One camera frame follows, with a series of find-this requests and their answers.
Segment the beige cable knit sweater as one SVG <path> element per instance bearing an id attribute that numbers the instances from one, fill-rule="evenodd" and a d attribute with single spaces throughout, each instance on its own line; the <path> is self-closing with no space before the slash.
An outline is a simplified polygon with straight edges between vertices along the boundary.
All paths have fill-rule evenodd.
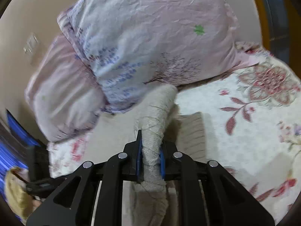
<path id="1" fill-rule="evenodd" d="M 159 151 L 163 140 L 194 160 L 204 161 L 205 137 L 202 115 L 180 115 L 175 104 L 178 91 L 163 84 L 149 92 L 126 113 L 102 114 L 88 141 L 84 159 L 107 161 L 142 133 L 143 170 L 138 182 L 124 182 L 123 225 L 178 225 L 179 186 L 160 174 Z"/>

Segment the floral white bedspread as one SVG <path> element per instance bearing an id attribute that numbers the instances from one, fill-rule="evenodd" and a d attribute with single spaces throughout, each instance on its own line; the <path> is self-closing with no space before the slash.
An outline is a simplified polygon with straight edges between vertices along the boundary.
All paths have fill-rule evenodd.
<path id="1" fill-rule="evenodd" d="M 102 162 L 138 129 L 176 133 L 178 149 L 217 160 L 272 215 L 288 225 L 300 193 L 300 79 L 259 44 L 238 42 L 255 65 L 175 90 L 163 86 L 127 113 L 103 114 L 86 134 L 49 143 L 50 175 Z"/>

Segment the pink lavender floral pillow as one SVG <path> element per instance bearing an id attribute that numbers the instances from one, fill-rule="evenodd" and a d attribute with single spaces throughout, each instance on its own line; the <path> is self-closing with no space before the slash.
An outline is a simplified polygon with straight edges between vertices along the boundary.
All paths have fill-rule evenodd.
<path id="1" fill-rule="evenodd" d="M 50 142 L 94 128 L 102 111 L 125 112 L 158 82 L 174 86 L 256 64 L 235 47 L 225 0 L 78 0 L 26 88 Z"/>

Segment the white wall switch plate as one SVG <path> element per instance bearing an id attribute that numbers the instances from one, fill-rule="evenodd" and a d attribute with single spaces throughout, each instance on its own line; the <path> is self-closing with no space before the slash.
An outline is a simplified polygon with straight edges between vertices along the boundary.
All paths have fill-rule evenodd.
<path id="1" fill-rule="evenodd" d="M 39 40 L 34 33 L 31 33 L 26 41 L 23 51 L 28 56 L 33 56 L 39 46 Z"/>

